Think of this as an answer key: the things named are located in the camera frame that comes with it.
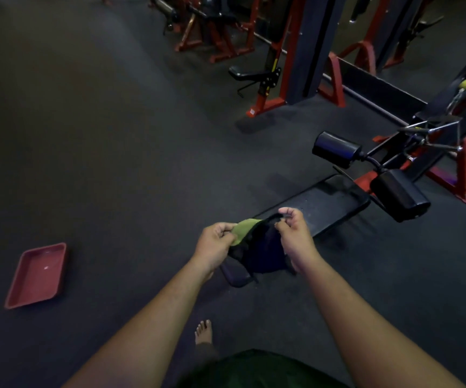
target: hand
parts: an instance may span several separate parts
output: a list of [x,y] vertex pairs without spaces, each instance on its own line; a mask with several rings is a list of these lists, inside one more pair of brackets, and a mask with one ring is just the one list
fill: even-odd
[[287,215],[275,224],[281,234],[283,250],[289,255],[294,269],[302,273],[314,261],[320,258],[305,222],[303,213],[297,208],[283,207],[278,210]]
[[202,231],[191,259],[198,262],[207,275],[212,274],[226,259],[229,247],[236,240],[236,235],[231,233],[235,226],[236,223],[220,222]]

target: green cloth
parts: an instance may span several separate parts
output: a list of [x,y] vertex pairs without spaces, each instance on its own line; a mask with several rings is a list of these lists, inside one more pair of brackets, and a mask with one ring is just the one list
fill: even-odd
[[178,388],[348,388],[327,374],[261,350],[248,350],[197,370]]
[[231,246],[236,246],[242,242],[244,237],[249,233],[249,230],[251,230],[256,223],[261,221],[261,219],[246,219],[237,223],[233,230],[231,230],[231,233],[236,235],[236,240],[231,244]]

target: foot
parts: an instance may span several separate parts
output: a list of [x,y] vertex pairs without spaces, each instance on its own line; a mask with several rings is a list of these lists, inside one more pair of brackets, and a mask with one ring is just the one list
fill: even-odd
[[213,331],[211,329],[211,321],[201,321],[195,331],[195,344],[212,343]]

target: pink tray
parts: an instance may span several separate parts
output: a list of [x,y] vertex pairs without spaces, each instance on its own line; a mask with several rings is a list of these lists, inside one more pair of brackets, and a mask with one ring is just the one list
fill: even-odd
[[5,301],[6,309],[55,297],[61,289],[66,261],[66,244],[45,246],[24,252],[19,259]]

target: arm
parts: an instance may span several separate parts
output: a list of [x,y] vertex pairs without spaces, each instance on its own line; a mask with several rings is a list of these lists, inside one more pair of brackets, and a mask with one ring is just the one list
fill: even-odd
[[233,227],[217,223],[205,228],[191,260],[63,387],[161,386],[202,284],[235,240]]
[[312,288],[340,354],[360,388],[464,387],[435,359],[379,315],[320,256],[302,213],[276,224],[294,268]]

